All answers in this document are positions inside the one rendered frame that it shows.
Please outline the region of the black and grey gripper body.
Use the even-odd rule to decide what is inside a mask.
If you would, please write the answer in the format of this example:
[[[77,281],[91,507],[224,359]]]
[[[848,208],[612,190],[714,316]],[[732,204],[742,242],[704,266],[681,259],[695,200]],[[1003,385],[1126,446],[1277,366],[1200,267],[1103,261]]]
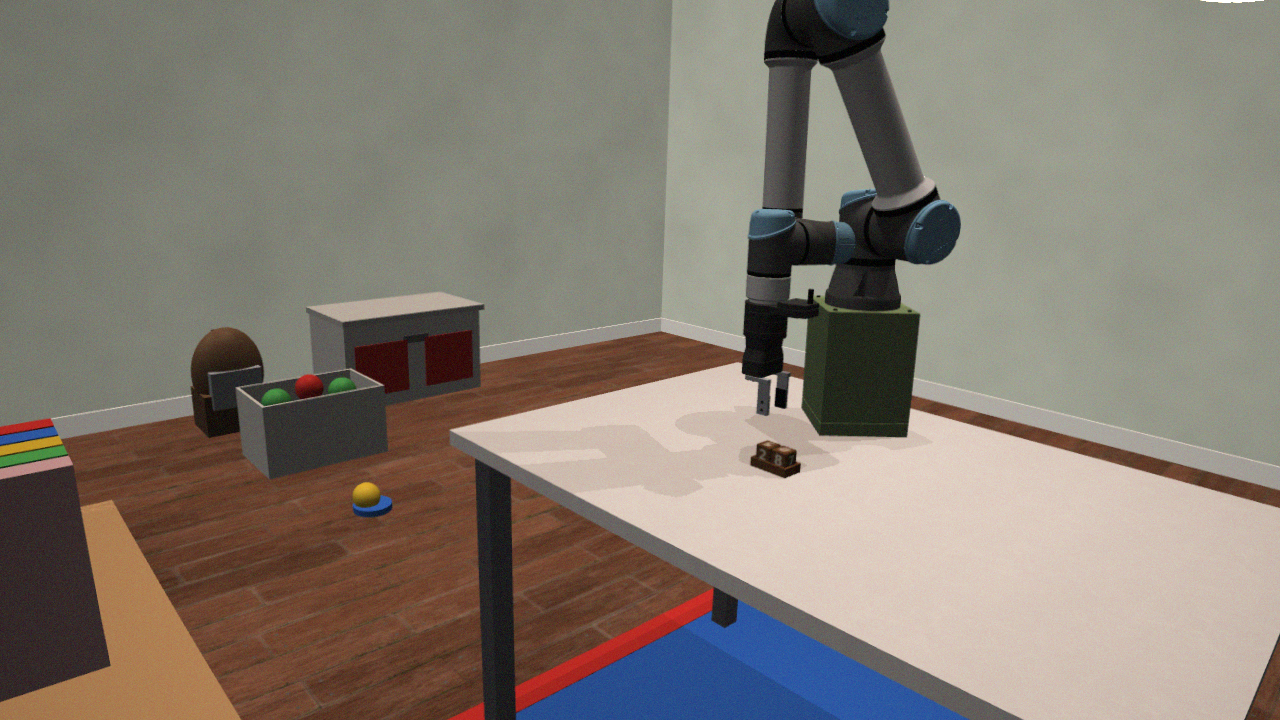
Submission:
[[[813,301],[814,290],[808,290],[806,302],[805,299],[790,299],[790,284],[791,277],[786,281],[767,281],[763,277],[748,275],[742,328],[746,348],[742,354],[742,374],[764,378],[783,372],[782,345],[787,337],[788,316],[796,319],[818,316],[819,304]]]

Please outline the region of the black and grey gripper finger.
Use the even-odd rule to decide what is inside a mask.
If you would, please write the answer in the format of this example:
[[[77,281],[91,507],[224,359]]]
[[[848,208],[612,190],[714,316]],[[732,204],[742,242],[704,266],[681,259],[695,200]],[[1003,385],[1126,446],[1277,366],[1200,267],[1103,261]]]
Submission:
[[[768,416],[771,409],[771,379],[745,375],[746,380],[758,382],[756,414]]]
[[[774,407],[786,409],[788,400],[788,377],[791,377],[791,372],[780,372],[773,375],[777,375],[777,386],[774,389]]]

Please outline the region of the brown wooden number cube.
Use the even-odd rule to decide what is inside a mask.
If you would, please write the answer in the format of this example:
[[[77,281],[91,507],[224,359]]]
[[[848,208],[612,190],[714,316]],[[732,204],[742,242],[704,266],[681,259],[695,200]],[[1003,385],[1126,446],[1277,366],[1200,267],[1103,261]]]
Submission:
[[[759,459],[762,459],[762,460],[764,460],[767,462],[771,462],[772,448],[777,448],[780,446],[781,445],[777,445],[777,443],[774,443],[774,442],[772,442],[769,439],[767,439],[767,441],[764,441],[762,443],[758,443],[756,445],[756,457],[759,457]]]
[[[796,455],[797,450],[780,446],[777,448],[772,448],[771,462],[781,468],[788,468],[796,464]]]

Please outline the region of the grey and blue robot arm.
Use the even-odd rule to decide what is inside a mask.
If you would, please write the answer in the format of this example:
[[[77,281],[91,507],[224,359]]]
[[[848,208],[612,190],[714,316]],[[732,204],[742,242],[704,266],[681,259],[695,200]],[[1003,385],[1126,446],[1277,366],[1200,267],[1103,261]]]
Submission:
[[[765,31],[763,209],[751,214],[748,275],[788,278],[792,265],[837,264],[826,304],[859,311],[899,309],[896,259],[940,263],[961,229],[957,209],[923,176],[904,120],[881,53],[887,12],[890,0],[776,0]],[[876,187],[844,193],[838,222],[803,219],[817,61],[835,74]]]

